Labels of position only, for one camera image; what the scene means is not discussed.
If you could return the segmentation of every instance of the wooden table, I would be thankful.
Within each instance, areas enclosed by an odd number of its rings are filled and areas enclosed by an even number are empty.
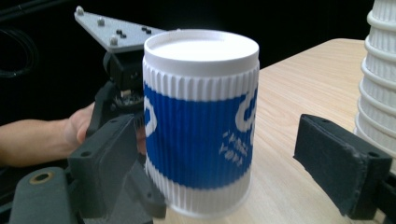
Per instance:
[[[301,114],[329,119],[353,132],[358,111],[362,40],[334,39],[260,71],[251,192],[233,214],[214,220],[168,209],[162,223],[377,223],[341,216],[293,158]]]

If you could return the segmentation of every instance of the stacked paper cups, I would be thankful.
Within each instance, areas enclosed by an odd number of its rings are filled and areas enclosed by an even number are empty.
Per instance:
[[[396,174],[396,1],[375,0],[367,21],[355,134],[392,156]]]

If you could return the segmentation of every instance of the dark background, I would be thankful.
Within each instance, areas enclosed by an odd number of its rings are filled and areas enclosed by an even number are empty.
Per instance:
[[[37,11],[6,15],[18,3],[37,2],[42,2]],[[1,0],[0,27],[28,34],[39,57],[33,72],[0,78],[0,125],[18,119],[67,118],[91,103],[108,81],[102,66],[106,52],[75,21],[77,6],[164,30],[206,28],[245,35],[259,43],[264,68],[333,38],[364,39],[369,34],[366,16],[373,3],[374,0]],[[0,38],[0,70],[18,68],[25,58],[18,45]]]

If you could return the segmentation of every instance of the bolt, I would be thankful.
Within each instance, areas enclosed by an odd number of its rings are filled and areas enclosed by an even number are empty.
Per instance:
[[[110,45],[115,46],[115,45],[118,44],[118,42],[119,42],[119,40],[117,39],[117,36],[116,36],[116,35],[112,35],[112,36],[110,37]]]
[[[78,6],[78,7],[76,8],[76,12],[77,12],[77,14],[78,14],[79,16],[84,15],[84,9],[83,9],[81,6]]]
[[[103,19],[103,17],[99,17],[98,26],[104,26],[104,25],[105,25],[105,19]]]

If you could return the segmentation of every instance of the black cable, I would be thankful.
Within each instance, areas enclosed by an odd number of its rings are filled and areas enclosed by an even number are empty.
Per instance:
[[[9,48],[9,46],[11,46],[11,49],[9,49],[8,52],[5,50],[6,54],[1,52],[1,57],[6,59],[6,62],[17,61],[14,63],[21,63],[21,65],[16,68],[5,68],[7,64],[2,64],[3,62],[0,62],[0,77],[10,78],[26,75],[37,67],[39,61],[38,49],[35,42],[28,34],[16,28],[0,28],[0,40],[2,39],[4,41],[0,41],[0,49],[6,49]],[[12,58],[13,55],[11,55],[11,51],[18,54],[18,48],[21,48],[22,52],[20,52],[20,55],[17,55],[16,58]]]

